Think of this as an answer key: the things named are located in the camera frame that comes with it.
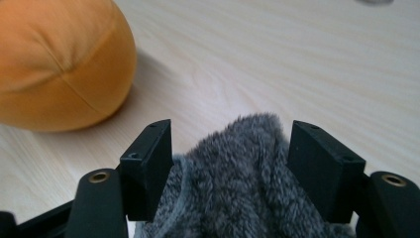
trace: wood grain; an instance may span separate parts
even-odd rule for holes
[[[172,120],[175,153],[240,115],[316,124],[368,162],[420,183],[420,2],[118,0],[138,47],[127,102],[88,129],[0,126],[0,209],[19,222],[114,168],[143,128]]]

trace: light wood surface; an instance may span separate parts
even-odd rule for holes
[[[185,153],[240,115],[316,124],[367,160],[420,184],[420,2],[117,0],[138,68],[127,102],[88,129],[0,126],[0,210],[18,222],[115,168],[148,124],[172,120]]]

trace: screw hole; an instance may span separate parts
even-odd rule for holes
[[[129,155],[129,158],[133,158],[133,159],[136,159],[136,158],[138,158],[139,157],[139,154],[138,153],[131,153],[130,155]]]
[[[407,186],[407,182],[400,177],[393,175],[383,175],[382,179],[394,186]]]
[[[89,177],[89,181],[92,183],[99,183],[102,182],[106,179],[108,179],[109,177],[109,173],[107,172],[98,172],[95,175],[92,175],[91,177]]]

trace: seam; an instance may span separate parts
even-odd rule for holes
[[[103,42],[107,39],[107,36],[109,36],[112,32],[112,31],[106,31],[106,30],[107,29],[115,29],[115,27],[116,27],[115,24],[111,24],[111,23],[112,23],[112,20],[114,20],[116,18],[116,11],[118,9],[116,9],[116,5],[115,5],[114,2],[110,1],[110,4],[111,4],[111,16],[109,17],[107,23],[104,25],[105,26],[104,30],[99,35],[99,37],[97,38],[97,40],[93,44],[93,47],[85,55],[85,57],[81,58],[80,61],[78,61],[77,63],[72,64],[70,68],[64,69],[62,67],[62,65],[59,63],[59,61],[57,60],[56,56],[51,51],[51,49],[46,46],[45,41],[42,41],[43,37],[41,37],[40,39],[38,39],[38,43],[44,48],[44,50],[48,53],[48,55],[55,62],[55,65],[58,67],[58,73],[53,73],[52,76],[40,79],[39,81],[37,81],[35,83],[32,83],[28,86],[24,86],[24,87],[20,87],[20,88],[17,88],[17,89],[12,89],[12,90],[7,90],[7,91],[1,91],[0,90],[0,92],[2,92],[4,94],[22,92],[22,91],[25,91],[25,90],[29,90],[29,89],[33,88],[34,86],[40,86],[42,84],[45,84],[48,81],[51,81],[51,80],[59,77],[60,80],[64,81],[71,88],[71,90],[74,93],[76,93],[76,95],[78,95],[84,102],[86,102],[86,104],[89,105],[89,107],[91,107],[92,109],[97,111],[95,108],[92,107],[92,105],[87,103],[87,101],[70,85],[70,83],[68,81],[66,81],[64,78],[62,78],[62,75],[65,74],[65,73],[70,73],[70,72],[74,71],[80,65],[85,64],[88,60],[90,60],[93,57],[93,55],[96,53],[96,50],[99,48],[99,46],[101,46],[103,44]]]

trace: brass insert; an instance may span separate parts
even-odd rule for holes
[[[397,176],[383,175],[382,179],[394,186],[407,186],[407,182],[404,179]]]
[[[95,175],[89,177],[89,181],[92,183],[99,183],[108,179],[109,173],[107,172],[98,172]]]

